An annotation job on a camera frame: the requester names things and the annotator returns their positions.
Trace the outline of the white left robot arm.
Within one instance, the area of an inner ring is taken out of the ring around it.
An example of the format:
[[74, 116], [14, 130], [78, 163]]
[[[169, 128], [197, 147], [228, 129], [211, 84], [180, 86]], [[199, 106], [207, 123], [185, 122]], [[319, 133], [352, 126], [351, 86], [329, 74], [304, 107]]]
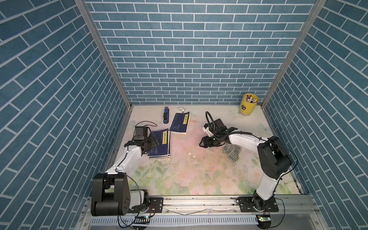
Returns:
[[123, 216], [129, 211], [139, 213], [149, 208], [149, 196], [145, 189], [130, 189], [128, 174], [138, 160], [159, 146], [148, 126], [135, 128], [132, 140], [124, 145], [124, 152], [105, 173], [93, 179], [92, 216]]

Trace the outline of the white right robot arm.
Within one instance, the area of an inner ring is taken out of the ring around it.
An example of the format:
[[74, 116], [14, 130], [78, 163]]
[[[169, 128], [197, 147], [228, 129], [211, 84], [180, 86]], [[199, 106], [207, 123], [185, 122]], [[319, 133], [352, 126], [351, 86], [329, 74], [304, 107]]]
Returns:
[[266, 210], [274, 200], [274, 192], [279, 181], [292, 165], [287, 148], [280, 139], [276, 136], [264, 139], [251, 132], [239, 131], [235, 127], [227, 128], [221, 119], [208, 120], [203, 126], [203, 131], [207, 135], [202, 138], [199, 146], [222, 147], [223, 152], [233, 163], [238, 161], [242, 147], [258, 152], [263, 175], [250, 204], [256, 211]]

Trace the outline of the grey striped cleaning cloth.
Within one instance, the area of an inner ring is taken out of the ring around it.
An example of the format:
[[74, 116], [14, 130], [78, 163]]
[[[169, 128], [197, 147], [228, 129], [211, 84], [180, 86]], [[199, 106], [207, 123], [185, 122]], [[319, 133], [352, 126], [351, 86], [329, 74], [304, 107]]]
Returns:
[[238, 161], [239, 154], [240, 154], [242, 149], [239, 145], [226, 143], [223, 146], [222, 150], [223, 150], [223, 153], [227, 155], [228, 159], [232, 163], [235, 163], [235, 162]]

